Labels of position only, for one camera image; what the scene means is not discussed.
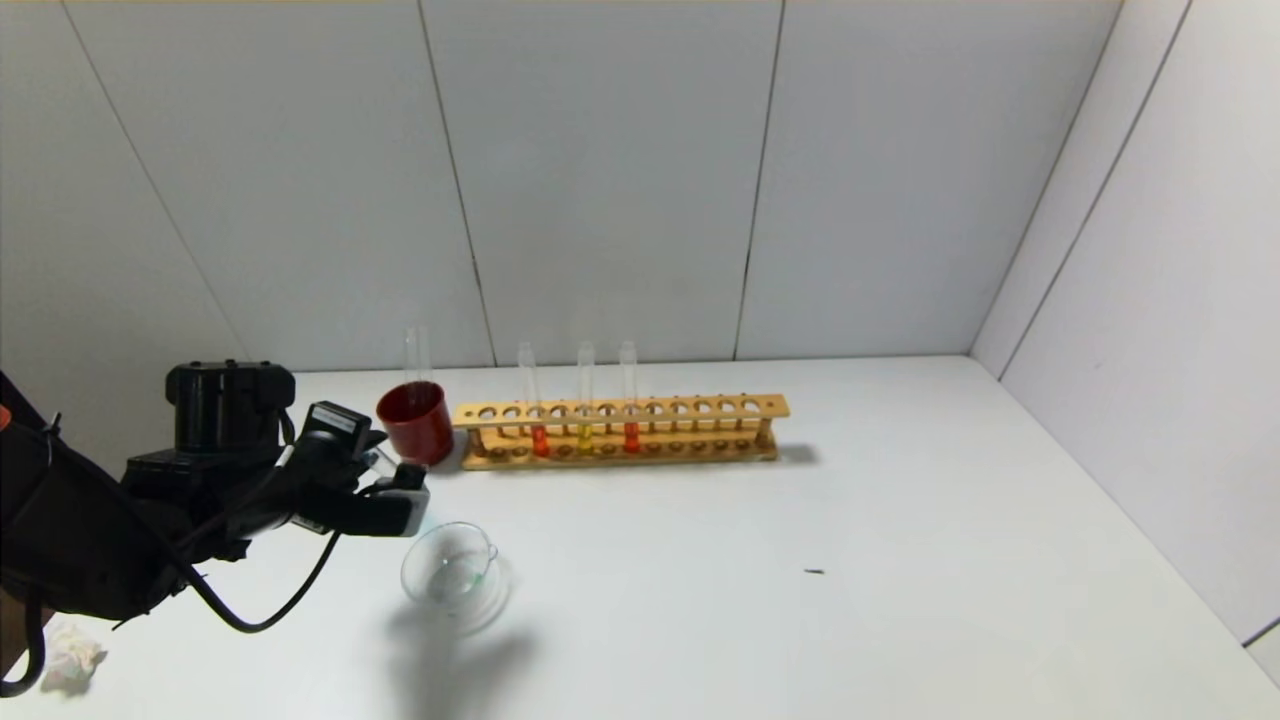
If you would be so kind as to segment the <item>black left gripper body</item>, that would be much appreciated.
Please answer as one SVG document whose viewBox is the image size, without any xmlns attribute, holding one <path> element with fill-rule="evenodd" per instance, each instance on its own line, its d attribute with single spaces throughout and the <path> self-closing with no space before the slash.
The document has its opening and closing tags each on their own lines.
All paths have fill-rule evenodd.
<svg viewBox="0 0 1280 720">
<path fill-rule="evenodd" d="M 353 492 L 369 469 L 364 460 L 371 420 L 333 402 L 310 406 L 298 434 L 285 443 L 282 484 L 292 498 L 319 491 Z"/>
</svg>

